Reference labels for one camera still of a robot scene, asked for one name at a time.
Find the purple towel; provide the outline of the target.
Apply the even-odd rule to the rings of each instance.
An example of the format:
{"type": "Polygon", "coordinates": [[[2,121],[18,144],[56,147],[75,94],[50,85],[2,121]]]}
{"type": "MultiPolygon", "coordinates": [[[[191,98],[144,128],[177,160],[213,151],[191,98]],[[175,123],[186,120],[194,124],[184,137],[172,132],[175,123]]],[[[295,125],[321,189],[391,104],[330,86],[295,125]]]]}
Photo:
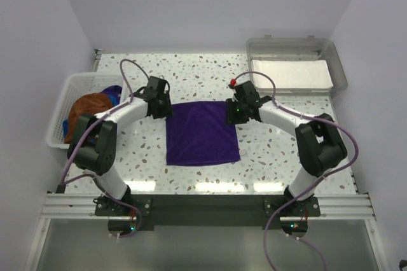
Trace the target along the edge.
{"type": "Polygon", "coordinates": [[[203,167],[240,160],[237,132],[225,101],[174,104],[166,119],[167,165],[203,167]]]}
{"type": "Polygon", "coordinates": [[[101,93],[109,97],[109,100],[112,102],[113,106],[117,106],[120,103],[122,87],[119,85],[113,85],[103,89],[101,93]]]}

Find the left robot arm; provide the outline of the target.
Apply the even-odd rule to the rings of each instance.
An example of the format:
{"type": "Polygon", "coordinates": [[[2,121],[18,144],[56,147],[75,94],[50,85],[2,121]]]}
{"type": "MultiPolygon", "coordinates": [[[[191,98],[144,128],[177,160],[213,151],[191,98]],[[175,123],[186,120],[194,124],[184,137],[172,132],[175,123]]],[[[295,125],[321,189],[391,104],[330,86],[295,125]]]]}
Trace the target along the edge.
{"type": "Polygon", "coordinates": [[[131,93],[124,102],[104,112],[81,115],[67,153],[67,174],[71,164],[90,177],[102,195],[94,200],[98,216],[135,216],[137,204],[128,184],[114,168],[117,136],[123,129],[145,117],[172,116],[170,85],[151,76],[146,86],[131,93]]]}

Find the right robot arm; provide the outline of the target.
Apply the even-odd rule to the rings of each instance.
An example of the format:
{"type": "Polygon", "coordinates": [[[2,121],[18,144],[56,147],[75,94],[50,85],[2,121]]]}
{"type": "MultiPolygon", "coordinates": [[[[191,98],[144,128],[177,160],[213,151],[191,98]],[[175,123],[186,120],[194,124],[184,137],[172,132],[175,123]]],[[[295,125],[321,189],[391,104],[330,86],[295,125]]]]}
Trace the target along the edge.
{"type": "Polygon", "coordinates": [[[279,212],[298,215],[313,197],[315,183],[347,158],[347,149],[332,117],[303,114],[280,105],[274,97],[261,97],[251,81],[232,79],[233,97],[226,100],[226,121],[232,125],[249,120],[273,125],[296,138],[301,169],[284,190],[279,212]]]}

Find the purple towel in basket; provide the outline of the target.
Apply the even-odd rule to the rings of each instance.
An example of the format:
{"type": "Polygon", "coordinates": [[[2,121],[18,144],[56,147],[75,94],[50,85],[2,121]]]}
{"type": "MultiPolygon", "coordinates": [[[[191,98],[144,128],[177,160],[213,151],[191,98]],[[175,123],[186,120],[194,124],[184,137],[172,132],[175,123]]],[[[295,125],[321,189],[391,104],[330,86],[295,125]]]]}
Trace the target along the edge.
{"type": "Polygon", "coordinates": [[[109,100],[112,102],[113,106],[117,106],[120,103],[122,87],[119,85],[113,85],[103,89],[101,93],[109,97],[109,100]]]}

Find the white folded towel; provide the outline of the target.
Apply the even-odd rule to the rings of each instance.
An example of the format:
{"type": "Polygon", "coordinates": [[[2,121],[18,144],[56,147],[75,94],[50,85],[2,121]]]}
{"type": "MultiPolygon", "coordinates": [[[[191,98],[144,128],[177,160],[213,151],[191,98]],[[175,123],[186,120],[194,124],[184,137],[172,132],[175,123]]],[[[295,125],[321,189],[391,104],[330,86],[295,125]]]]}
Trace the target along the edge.
{"type": "Polygon", "coordinates": [[[325,60],[252,60],[251,66],[253,71],[270,77],[277,89],[329,90],[333,88],[333,82],[325,60]]]}

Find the clear plastic bin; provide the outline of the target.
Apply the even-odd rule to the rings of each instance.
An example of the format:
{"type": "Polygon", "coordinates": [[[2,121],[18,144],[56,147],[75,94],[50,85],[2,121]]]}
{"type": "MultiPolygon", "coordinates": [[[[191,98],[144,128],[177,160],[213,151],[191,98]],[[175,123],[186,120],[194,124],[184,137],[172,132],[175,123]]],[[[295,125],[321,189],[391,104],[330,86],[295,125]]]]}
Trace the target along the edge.
{"type": "Polygon", "coordinates": [[[252,60],[315,61],[325,60],[333,82],[329,90],[277,89],[285,94],[332,94],[347,88],[348,83],[335,44],[323,38],[251,38],[246,43],[247,62],[252,71],[252,60]]]}

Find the brown towel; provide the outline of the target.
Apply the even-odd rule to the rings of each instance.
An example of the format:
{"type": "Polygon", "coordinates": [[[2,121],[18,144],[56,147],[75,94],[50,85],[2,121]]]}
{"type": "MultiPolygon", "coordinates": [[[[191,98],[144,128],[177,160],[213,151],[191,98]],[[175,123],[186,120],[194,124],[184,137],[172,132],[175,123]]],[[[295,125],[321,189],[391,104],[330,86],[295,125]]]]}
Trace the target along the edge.
{"type": "Polygon", "coordinates": [[[114,106],[111,98],[104,93],[87,94],[74,102],[67,117],[67,134],[64,143],[69,144],[74,135],[74,129],[81,115],[97,114],[114,106]]]}

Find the white plastic laundry basket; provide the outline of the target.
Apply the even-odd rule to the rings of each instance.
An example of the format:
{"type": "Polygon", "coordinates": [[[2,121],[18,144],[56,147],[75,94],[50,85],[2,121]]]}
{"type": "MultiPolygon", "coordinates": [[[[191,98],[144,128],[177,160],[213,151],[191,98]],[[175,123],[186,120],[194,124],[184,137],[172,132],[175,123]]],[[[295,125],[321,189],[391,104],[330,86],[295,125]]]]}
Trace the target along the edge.
{"type": "Polygon", "coordinates": [[[46,143],[51,148],[68,149],[64,142],[63,122],[68,119],[72,105],[82,96],[99,93],[107,87],[123,86],[120,74],[113,73],[76,73],[68,77],[60,91],[56,108],[48,126],[46,143]]]}

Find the blue towel in basket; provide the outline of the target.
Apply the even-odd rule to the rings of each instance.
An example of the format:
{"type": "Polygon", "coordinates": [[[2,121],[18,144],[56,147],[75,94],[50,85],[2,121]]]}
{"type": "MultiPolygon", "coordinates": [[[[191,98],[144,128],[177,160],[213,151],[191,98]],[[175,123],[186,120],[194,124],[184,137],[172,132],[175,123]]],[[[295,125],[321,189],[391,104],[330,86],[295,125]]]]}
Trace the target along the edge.
{"type": "Polygon", "coordinates": [[[63,130],[63,136],[66,137],[69,131],[69,123],[68,123],[68,119],[65,119],[62,122],[62,130],[63,130]]]}

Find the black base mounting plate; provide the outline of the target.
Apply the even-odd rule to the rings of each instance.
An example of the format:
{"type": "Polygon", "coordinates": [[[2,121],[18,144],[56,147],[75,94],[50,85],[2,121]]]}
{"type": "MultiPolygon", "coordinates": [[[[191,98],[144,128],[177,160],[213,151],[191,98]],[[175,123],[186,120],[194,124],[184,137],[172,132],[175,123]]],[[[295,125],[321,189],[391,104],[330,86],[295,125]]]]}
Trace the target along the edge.
{"type": "Polygon", "coordinates": [[[110,232],[153,231],[157,226],[256,226],[280,229],[281,218],[321,215],[310,197],[284,207],[283,195],[131,195],[118,204],[101,195],[93,200],[95,215],[108,218],[110,232]]]}

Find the aluminium rail frame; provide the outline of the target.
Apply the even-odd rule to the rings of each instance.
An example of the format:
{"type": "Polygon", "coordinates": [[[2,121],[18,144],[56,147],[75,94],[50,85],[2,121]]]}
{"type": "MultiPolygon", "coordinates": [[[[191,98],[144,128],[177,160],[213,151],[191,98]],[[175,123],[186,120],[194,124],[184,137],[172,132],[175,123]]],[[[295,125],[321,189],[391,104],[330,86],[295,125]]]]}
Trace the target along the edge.
{"type": "MultiPolygon", "coordinates": [[[[241,53],[99,53],[97,70],[90,73],[120,74],[119,61],[125,58],[136,61],[148,74],[168,80],[173,104],[225,100],[231,93],[226,81],[248,70],[247,57],[241,53]]],[[[327,94],[279,95],[278,101],[301,112],[324,112],[335,118],[327,94]]],[[[294,136],[251,121],[237,126],[237,137],[241,149],[237,163],[167,166],[165,120],[144,118],[118,134],[114,168],[134,195],[282,195],[300,168],[294,136]]],[[[94,218],[93,200],[99,196],[94,182],[81,178],[46,196],[43,217],[94,218]]],[[[315,196],[321,215],[310,218],[375,218],[369,196],[357,193],[350,168],[322,182],[315,196]]]]}

